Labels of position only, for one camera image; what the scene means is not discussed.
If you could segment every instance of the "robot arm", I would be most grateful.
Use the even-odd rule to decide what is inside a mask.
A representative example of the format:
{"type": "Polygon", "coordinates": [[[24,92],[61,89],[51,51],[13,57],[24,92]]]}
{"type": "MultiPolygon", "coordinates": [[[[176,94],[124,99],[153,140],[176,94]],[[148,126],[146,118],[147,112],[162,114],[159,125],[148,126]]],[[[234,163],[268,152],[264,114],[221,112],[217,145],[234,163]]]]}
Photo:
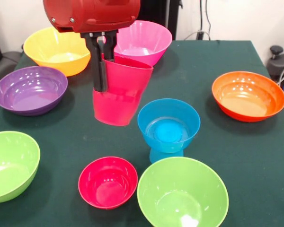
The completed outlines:
{"type": "Polygon", "coordinates": [[[59,32],[81,33],[91,52],[94,88],[107,90],[105,62],[97,38],[104,36],[104,59],[114,61],[118,29],[130,26],[138,17],[140,0],[44,0],[51,24],[59,32]]]}

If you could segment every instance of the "green bowl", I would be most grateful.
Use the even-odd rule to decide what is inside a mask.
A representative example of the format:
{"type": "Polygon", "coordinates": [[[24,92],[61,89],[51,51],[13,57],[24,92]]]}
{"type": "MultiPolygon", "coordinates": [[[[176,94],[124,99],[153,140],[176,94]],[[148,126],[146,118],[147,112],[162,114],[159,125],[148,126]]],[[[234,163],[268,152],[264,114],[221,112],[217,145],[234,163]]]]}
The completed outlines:
{"type": "Polygon", "coordinates": [[[40,148],[30,136],[0,132],[0,202],[19,196],[32,182],[40,161],[40,148]]]}
{"type": "Polygon", "coordinates": [[[142,174],[137,194],[142,213],[155,227],[218,227],[229,205],[221,178],[187,157],[152,164],[142,174]]]}

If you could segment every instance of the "bowl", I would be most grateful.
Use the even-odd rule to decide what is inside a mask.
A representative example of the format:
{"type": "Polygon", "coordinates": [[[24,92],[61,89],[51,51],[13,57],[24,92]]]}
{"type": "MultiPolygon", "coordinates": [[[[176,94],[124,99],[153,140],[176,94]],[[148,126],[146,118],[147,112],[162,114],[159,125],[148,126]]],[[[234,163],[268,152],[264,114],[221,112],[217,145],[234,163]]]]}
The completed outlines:
{"type": "Polygon", "coordinates": [[[0,132],[0,202],[19,196],[34,179],[40,161],[37,142],[21,132],[0,132]]]}
{"type": "Polygon", "coordinates": [[[155,227],[218,227],[229,206],[222,179],[187,157],[169,157],[149,166],[137,195],[142,213],[155,227]]]}
{"type": "Polygon", "coordinates": [[[47,66],[73,76],[82,72],[90,52],[79,33],[59,33],[54,27],[39,30],[26,39],[25,54],[39,66],[47,66]]]}
{"type": "Polygon", "coordinates": [[[22,116],[42,115],[62,99],[66,76],[48,67],[16,70],[0,80],[0,106],[22,116]]]}
{"type": "Polygon", "coordinates": [[[259,122],[284,108],[284,91],[271,79],[254,72],[234,71],[213,83],[213,97],[230,117],[259,122]]]}
{"type": "Polygon", "coordinates": [[[137,184],[138,174],[132,164],[120,157],[103,157],[85,167],[78,189],[89,205],[110,210],[126,203],[137,184]]]}
{"type": "Polygon", "coordinates": [[[185,149],[200,129],[197,111],[181,100],[164,98],[145,105],[138,114],[138,126],[151,147],[152,163],[184,155],[185,149]]]}
{"type": "Polygon", "coordinates": [[[172,42],[170,31],[162,25],[136,20],[119,29],[115,55],[131,58],[154,66],[172,42]]]}

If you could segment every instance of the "table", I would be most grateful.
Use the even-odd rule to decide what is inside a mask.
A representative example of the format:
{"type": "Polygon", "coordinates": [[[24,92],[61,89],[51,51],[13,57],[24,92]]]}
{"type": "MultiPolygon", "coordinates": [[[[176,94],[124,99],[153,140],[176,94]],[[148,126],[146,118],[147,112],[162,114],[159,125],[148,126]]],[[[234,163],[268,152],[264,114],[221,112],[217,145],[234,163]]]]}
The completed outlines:
{"type": "MultiPolygon", "coordinates": [[[[34,65],[23,56],[18,68],[34,65]]],[[[258,123],[226,116],[211,94],[214,79],[228,71],[268,75],[248,41],[174,41],[156,65],[139,109],[158,98],[190,103],[201,128],[185,156],[213,168],[230,198],[223,227],[284,227],[284,110],[258,123]]],[[[62,102],[38,117],[0,108],[0,131],[31,135],[41,149],[40,167],[29,188],[0,204],[0,227],[147,227],[136,193],[122,207],[98,210],[81,199],[78,177],[103,156],[126,158],[138,175],[150,165],[149,147],[137,126],[113,127],[94,119],[89,69],[69,78],[62,102]]]]}

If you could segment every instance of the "yellow bowl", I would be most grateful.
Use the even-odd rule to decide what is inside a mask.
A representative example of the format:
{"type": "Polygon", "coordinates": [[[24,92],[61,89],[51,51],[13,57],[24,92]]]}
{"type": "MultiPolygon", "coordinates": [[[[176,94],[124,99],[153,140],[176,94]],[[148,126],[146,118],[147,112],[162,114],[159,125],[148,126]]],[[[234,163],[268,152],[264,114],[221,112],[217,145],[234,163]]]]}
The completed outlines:
{"type": "Polygon", "coordinates": [[[30,35],[23,49],[39,66],[57,69],[67,77],[82,72],[90,60],[90,52],[79,33],[59,33],[54,27],[30,35]]]}

